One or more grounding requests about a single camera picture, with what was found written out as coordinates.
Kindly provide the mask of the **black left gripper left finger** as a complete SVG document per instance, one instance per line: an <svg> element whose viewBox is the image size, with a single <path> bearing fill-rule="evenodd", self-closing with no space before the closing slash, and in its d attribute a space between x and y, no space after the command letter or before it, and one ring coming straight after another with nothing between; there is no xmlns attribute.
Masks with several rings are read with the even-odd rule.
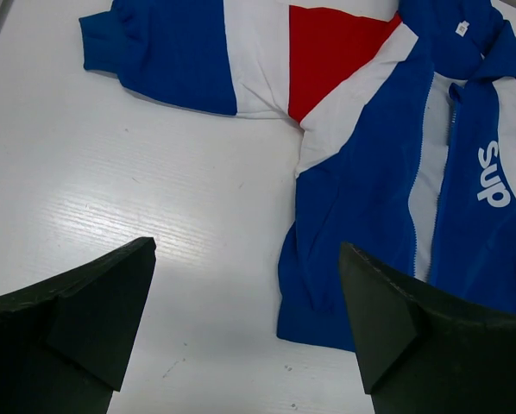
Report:
<svg viewBox="0 0 516 414"><path fill-rule="evenodd" d="M0 413L105 413L120 391L156 245L140 237L0 296Z"/></svg>

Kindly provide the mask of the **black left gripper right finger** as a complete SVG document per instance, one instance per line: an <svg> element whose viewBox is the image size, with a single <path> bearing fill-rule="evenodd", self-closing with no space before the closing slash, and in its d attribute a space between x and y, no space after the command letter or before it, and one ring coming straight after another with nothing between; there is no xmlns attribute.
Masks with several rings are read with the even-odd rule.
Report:
<svg viewBox="0 0 516 414"><path fill-rule="evenodd" d="M516 315L456 298L343 243L339 272L377 413L516 413Z"/></svg>

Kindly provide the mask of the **blue white red hooded jacket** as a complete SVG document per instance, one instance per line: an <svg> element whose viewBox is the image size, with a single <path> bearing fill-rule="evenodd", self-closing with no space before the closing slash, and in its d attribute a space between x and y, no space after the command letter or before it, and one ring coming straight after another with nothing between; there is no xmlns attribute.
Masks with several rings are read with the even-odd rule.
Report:
<svg viewBox="0 0 516 414"><path fill-rule="evenodd" d="M303 130L279 338L354 351L344 242L516 314L516 36L489 1L388 21L280 1L115 1L84 67L154 100Z"/></svg>

